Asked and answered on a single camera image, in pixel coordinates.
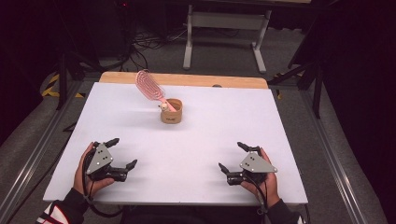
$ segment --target white table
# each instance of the white table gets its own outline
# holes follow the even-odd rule
[[[239,162],[247,153],[237,146],[240,141],[264,147],[278,169],[278,191],[285,203],[307,203],[270,90],[163,87],[166,97],[183,102],[179,124],[161,123],[159,103],[147,100],[135,84],[95,83],[44,201],[64,198],[91,141],[118,137],[120,142],[110,148],[111,165],[138,162],[125,182],[99,191],[98,202],[257,205],[251,193],[230,187],[218,166],[221,162],[230,171],[241,171]]]

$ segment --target metal rail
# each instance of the metal rail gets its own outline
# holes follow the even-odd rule
[[[29,159],[21,169],[17,179],[15,180],[13,186],[11,187],[8,195],[3,200],[0,206],[0,223],[6,223],[11,215],[14,207],[17,205],[18,199],[23,194],[26,186],[28,185],[30,178],[35,173],[35,169],[40,163],[44,153],[47,151],[49,147],[51,137],[53,136],[56,128],[58,127],[59,122],[64,116],[65,111],[70,105],[70,102],[73,100],[73,96],[78,92],[79,87],[81,86],[80,81],[74,81],[72,85],[70,85],[70,95],[65,102],[64,106],[60,110],[55,111],[46,131],[41,135],[40,140],[38,141],[35,149],[32,151]]]
[[[343,197],[346,209],[351,217],[352,222],[355,224],[366,224],[367,220],[361,211],[361,208],[358,204],[355,193],[350,186],[344,168],[341,162],[338,160],[335,151],[332,149],[326,131],[324,130],[323,124],[321,123],[320,119],[317,119],[315,116],[315,113],[312,109],[312,99],[308,91],[300,91],[300,94],[303,98],[303,102],[308,111],[308,114],[317,130],[318,136],[324,149],[325,158],[327,160],[327,163],[329,163],[330,169],[332,170],[332,175],[335,179],[335,183],[340,190],[341,196]]]

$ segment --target robotic hand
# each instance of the robotic hand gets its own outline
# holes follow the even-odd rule
[[[262,158],[260,147],[249,147],[241,142],[238,142],[237,144],[248,152],[245,159],[242,160],[239,165],[243,171],[230,172],[224,165],[219,163],[221,171],[227,175],[227,183],[230,186],[240,185],[243,181],[260,185],[260,183],[265,180],[267,173],[277,172],[277,169],[273,165]]]
[[[93,143],[93,148],[87,154],[84,162],[84,164],[89,164],[88,168],[84,170],[91,180],[97,181],[110,177],[115,181],[124,182],[128,172],[134,169],[137,160],[127,164],[125,168],[114,168],[110,166],[110,163],[113,162],[113,157],[108,149],[115,146],[119,141],[119,138],[115,138],[106,143]]]

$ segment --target pink brush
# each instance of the pink brush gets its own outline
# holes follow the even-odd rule
[[[171,104],[169,104],[164,98],[164,90],[157,82],[155,82],[154,78],[149,73],[149,70],[145,69],[137,73],[136,86],[149,100],[161,101],[163,104],[168,105],[170,111],[176,112]]]

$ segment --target wooden cup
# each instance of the wooden cup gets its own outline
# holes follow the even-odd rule
[[[175,108],[176,112],[162,111],[161,121],[167,124],[177,124],[181,122],[181,115],[183,112],[183,104],[178,99],[167,99],[166,100],[172,107]]]

